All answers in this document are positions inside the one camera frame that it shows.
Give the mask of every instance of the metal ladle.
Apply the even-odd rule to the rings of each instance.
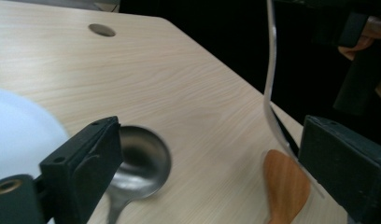
[[[110,200],[108,224],[116,223],[131,201],[146,198],[160,189],[171,170],[168,147],[148,129],[120,127],[120,145],[123,163],[106,189]]]

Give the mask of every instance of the table surface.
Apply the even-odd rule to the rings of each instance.
[[[106,25],[113,37],[94,34]],[[70,135],[118,116],[170,147],[173,167],[153,196],[120,223],[265,223],[262,161],[281,149],[262,94],[160,18],[0,1],[0,88],[44,106]],[[296,139],[302,126],[279,116]],[[346,211],[312,188],[293,223],[346,223]],[[106,195],[89,223],[104,223]]]

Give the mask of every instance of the spatula head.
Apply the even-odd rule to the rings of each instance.
[[[263,163],[271,224],[290,224],[310,194],[310,182],[299,165],[284,153],[269,150]]]

